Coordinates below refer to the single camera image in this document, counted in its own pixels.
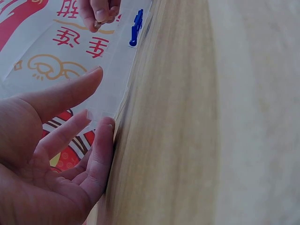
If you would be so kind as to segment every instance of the cartoon illustration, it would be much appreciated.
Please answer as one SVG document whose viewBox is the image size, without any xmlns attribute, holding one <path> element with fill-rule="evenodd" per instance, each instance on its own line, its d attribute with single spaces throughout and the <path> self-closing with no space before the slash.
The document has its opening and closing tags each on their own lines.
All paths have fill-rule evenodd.
<svg viewBox="0 0 300 225">
<path fill-rule="evenodd" d="M 53 128 L 58 128 L 62 123 L 70 119 L 72 116 L 72 110 L 64 111 L 57 117 L 47 122 L 47 125 L 50 125 Z M 44 128 L 42 137 L 45 137 L 49 133 L 50 131 Z M 66 147 L 66 149 L 51 159 L 50 166 L 52 167 L 52 170 L 60 173 L 64 170 L 73 168 L 80 161 L 80 158 L 78 157 L 78 151 L 80 151 L 82 154 L 86 154 L 86 152 L 92 146 L 94 138 L 94 131 L 89 131 L 81 136 L 75 137 L 69 146 Z"/>
<path fill-rule="evenodd" d="M 32 76 L 41 80 L 56 80 L 64 76 L 70 79 L 73 75 L 79 77 L 87 72 L 86 68 L 76 62 L 62 62 L 58 57 L 50 54 L 35 55 L 29 59 L 27 66 L 29 69 L 36 70 L 38 75 L 34 73 Z"/>
</svg>

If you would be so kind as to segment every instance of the palm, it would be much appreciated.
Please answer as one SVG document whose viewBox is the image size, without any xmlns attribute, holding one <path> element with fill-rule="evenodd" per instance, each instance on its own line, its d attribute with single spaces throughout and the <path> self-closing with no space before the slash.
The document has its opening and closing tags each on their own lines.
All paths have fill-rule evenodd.
<svg viewBox="0 0 300 225">
<path fill-rule="evenodd" d="M 72 93 L 79 84 L 82 88 L 92 85 L 95 90 L 100 77 L 98 74 L 80 78 L 55 92 L 59 96 L 59 89 L 65 92 L 69 88 L 67 93 Z M 75 168 L 59 174 L 51 171 L 49 160 L 89 123 L 86 112 L 39 139 L 43 122 L 77 105 L 94 90 L 83 97 L 79 90 L 79 99 L 74 94 L 71 98 L 65 95 L 63 103 L 53 98 L 52 89 L 43 92 L 52 97 L 49 102 L 39 101 L 40 93 L 0 102 L 0 113 L 6 116 L 0 121 L 0 224 L 80 224 L 85 220 L 105 190 L 113 155 L 114 121 L 104 118 L 96 130 L 93 149 Z M 43 111 L 52 105 L 52 112 Z M 16 124 L 22 124 L 17 131 Z"/>
</svg>

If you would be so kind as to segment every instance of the fingertip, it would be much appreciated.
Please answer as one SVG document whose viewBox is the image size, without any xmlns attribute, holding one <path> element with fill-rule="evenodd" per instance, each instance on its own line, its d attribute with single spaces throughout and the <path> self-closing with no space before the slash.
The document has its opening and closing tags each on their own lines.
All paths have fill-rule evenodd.
<svg viewBox="0 0 300 225">
<path fill-rule="evenodd" d="M 100 84 L 103 78 L 103 69 L 101 66 L 96 66 L 88 71 L 86 76 L 90 77 L 90 79 L 95 79 L 94 81 Z"/>
<path fill-rule="evenodd" d="M 112 131 L 114 132 L 115 130 L 115 126 L 116 126 L 116 122 L 113 118 L 111 117 L 104 117 L 101 119 L 99 126 L 107 126 L 107 125 L 111 125 L 112 126 Z"/>
<path fill-rule="evenodd" d="M 85 18 L 83 21 L 85 27 L 92 33 L 96 33 L 98 31 L 98 29 L 95 28 L 94 24 L 95 24 L 95 19 L 92 17 L 89 18 Z"/>
<path fill-rule="evenodd" d="M 113 13 L 113 16 L 117 16 L 119 14 L 120 7 L 118 6 L 113 6 L 110 8 L 110 13 Z"/>
</svg>

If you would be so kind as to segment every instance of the wooden surface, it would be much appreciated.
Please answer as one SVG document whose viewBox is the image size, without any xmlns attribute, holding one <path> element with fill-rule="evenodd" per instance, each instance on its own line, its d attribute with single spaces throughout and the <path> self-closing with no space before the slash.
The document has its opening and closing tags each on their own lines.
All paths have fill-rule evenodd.
<svg viewBox="0 0 300 225">
<path fill-rule="evenodd" d="M 151 12 L 97 224 L 300 224 L 299 1 Z"/>
</svg>

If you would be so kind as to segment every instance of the blue object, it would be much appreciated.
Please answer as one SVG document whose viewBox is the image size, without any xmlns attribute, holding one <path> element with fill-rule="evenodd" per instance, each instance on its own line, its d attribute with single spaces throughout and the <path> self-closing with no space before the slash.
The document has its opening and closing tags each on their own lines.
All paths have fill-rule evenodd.
<svg viewBox="0 0 300 225">
<path fill-rule="evenodd" d="M 131 46 L 136 46 L 137 43 L 137 36 L 139 35 L 139 31 L 142 28 L 143 24 L 143 12 L 144 10 L 139 10 L 138 14 L 135 16 L 135 24 L 131 28 L 131 40 L 129 44 Z"/>
</svg>

